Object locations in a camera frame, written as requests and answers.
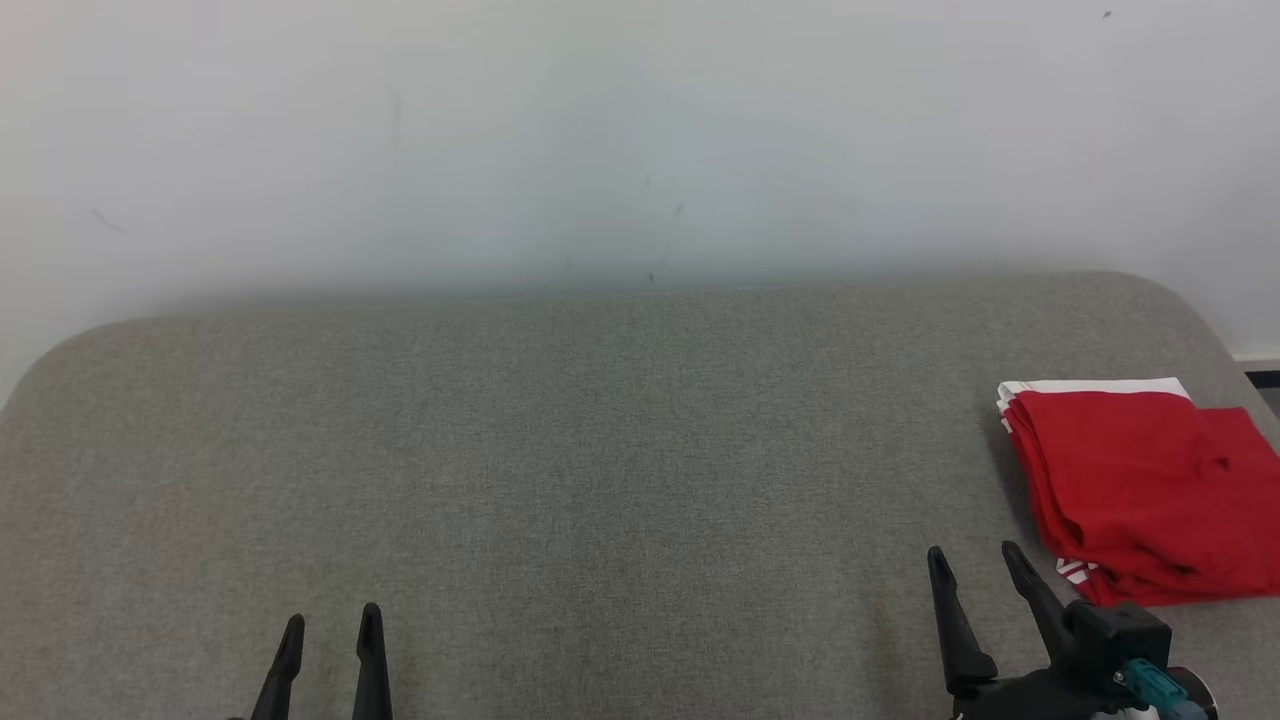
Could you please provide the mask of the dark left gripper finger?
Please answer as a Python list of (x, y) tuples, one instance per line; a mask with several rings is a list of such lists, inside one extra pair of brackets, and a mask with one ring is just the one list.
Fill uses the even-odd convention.
[(305, 618), (294, 614), (285, 624), (250, 720), (289, 720), (292, 684), (300, 674), (303, 648)]
[(374, 602), (364, 606), (356, 653), (360, 669), (351, 720), (394, 720), (384, 621)]

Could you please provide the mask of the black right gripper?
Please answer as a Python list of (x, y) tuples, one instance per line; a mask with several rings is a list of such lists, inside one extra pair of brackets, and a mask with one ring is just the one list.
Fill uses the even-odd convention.
[(1024, 676), (998, 679), (996, 662), (984, 653), (966, 619), (957, 582), (940, 546), (927, 564), (940, 639), (943, 683), (952, 696), (952, 720), (1093, 720), (1133, 707), (1133, 693), (1096, 667), (1068, 664), (1074, 638), (1066, 609), (1012, 541), (1001, 553), (1018, 593), (1025, 600), (1051, 667)]

